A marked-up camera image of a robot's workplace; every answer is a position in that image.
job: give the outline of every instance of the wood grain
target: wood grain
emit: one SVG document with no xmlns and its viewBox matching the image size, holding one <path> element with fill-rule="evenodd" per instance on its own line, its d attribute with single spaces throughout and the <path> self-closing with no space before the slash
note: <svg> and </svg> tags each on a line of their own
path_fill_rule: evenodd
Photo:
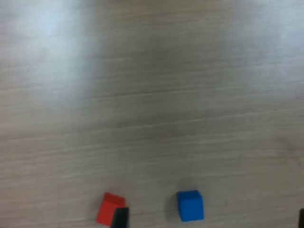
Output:
<svg viewBox="0 0 304 228">
<path fill-rule="evenodd" d="M 302 0 L 0 0 L 0 226 L 294 228 Z M 199 189 L 206 220 L 174 194 Z"/>
</svg>

